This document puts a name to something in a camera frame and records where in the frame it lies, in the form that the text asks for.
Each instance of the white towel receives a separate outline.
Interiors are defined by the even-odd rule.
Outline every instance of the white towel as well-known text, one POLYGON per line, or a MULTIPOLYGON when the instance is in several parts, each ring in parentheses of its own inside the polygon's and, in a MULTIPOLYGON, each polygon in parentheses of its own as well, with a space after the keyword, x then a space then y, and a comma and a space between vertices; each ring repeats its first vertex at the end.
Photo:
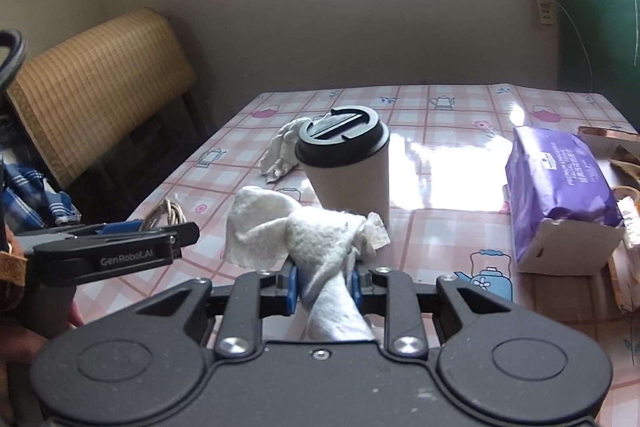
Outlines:
POLYGON ((300 301, 314 341, 373 340, 351 298, 351 272, 389 237, 378 214, 369 217, 301 206, 280 192, 243 187, 226 220, 225 260, 270 269, 290 255, 298 267, 300 301))
POLYGON ((298 118, 284 124, 271 140, 266 154, 260 160, 260 172, 267 176, 268 183, 279 180, 298 165, 295 151, 298 131, 308 121, 311 119, 298 118))

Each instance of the tablecloth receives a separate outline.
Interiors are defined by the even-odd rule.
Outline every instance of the tablecloth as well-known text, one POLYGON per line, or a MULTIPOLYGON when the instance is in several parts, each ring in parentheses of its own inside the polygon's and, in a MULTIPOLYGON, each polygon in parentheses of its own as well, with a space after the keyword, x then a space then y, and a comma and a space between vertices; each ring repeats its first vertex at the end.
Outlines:
MULTIPOLYGON (((594 338, 614 365, 611 390, 599 415, 603 427, 640 425, 640 321, 617 309, 609 278, 544 277, 518 273, 513 262, 504 165, 513 127, 534 125, 577 132, 591 125, 635 132, 602 95, 494 86, 380 86, 266 92, 250 102, 188 158, 137 208, 144 216, 162 198, 177 200, 201 238, 184 258, 78 290, 92 320, 194 277, 228 285, 243 270, 222 260, 225 221, 233 194, 267 187, 257 168, 271 138, 301 116, 332 107, 374 108, 391 131, 390 235, 373 266, 404 270, 418 282, 459 277, 494 291, 594 338)), ((300 169, 269 188, 319 206, 300 169)), ((265 338, 300 339, 306 316, 270 317, 265 338)), ((425 317, 430 343, 438 344, 425 317)))

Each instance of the green chalkboard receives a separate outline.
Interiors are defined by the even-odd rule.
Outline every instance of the green chalkboard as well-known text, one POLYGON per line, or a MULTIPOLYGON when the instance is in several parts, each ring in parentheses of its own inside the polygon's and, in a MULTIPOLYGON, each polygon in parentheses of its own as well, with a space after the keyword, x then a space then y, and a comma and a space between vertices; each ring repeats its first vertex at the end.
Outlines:
MULTIPOLYGON (((578 26, 591 58, 594 92, 605 95, 640 128, 640 0, 558 0, 578 26)), ((590 76, 575 30, 557 10, 561 89, 588 92, 590 76)))

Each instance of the pink teapot print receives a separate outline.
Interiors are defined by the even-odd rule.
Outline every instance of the pink teapot print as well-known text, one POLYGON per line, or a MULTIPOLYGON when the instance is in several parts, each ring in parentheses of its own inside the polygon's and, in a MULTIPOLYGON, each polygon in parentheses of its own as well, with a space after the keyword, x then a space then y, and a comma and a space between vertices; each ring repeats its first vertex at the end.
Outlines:
POLYGON ((251 113, 251 116, 254 118, 271 118, 272 116, 277 115, 279 109, 279 105, 270 105, 269 107, 265 107, 264 109, 253 111, 251 113))
POLYGON ((451 96, 443 95, 437 98, 430 98, 429 102, 431 102, 434 109, 453 109, 453 104, 456 103, 456 99, 451 96))
POLYGON ((534 105, 531 115, 547 123, 558 123, 562 120, 562 117, 548 105, 534 105))

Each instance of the wire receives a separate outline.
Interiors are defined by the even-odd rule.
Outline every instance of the wire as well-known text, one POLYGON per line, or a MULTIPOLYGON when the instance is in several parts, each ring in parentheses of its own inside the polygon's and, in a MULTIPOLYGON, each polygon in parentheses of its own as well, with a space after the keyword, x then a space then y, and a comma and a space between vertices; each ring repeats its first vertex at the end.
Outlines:
POLYGON ((180 225, 186 223, 187 219, 184 217, 184 212, 180 208, 180 205, 172 200, 164 200, 162 203, 158 203, 151 212, 146 214, 145 219, 140 225, 140 230, 150 230, 159 226, 160 220, 166 217, 166 225, 168 227, 172 225, 180 225))
POLYGON ((566 10, 566 8, 564 6, 562 6, 559 2, 556 1, 549 1, 551 4, 555 4, 556 6, 559 7, 559 9, 561 9, 564 14, 567 16, 567 18, 569 19, 569 22, 574 26, 574 30, 575 30, 575 34, 578 35, 578 40, 580 41, 580 44, 582 45, 582 50, 584 51, 584 56, 587 58, 587 65, 589 67, 589 76, 591 77, 591 84, 589 85, 589 92, 593 92, 593 70, 591 69, 591 59, 589 58, 589 54, 587 52, 587 46, 584 45, 584 41, 582 40, 582 36, 580 35, 580 32, 578 31, 578 26, 575 25, 574 20, 571 18, 571 16, 569 15, 569 12, 566 10))

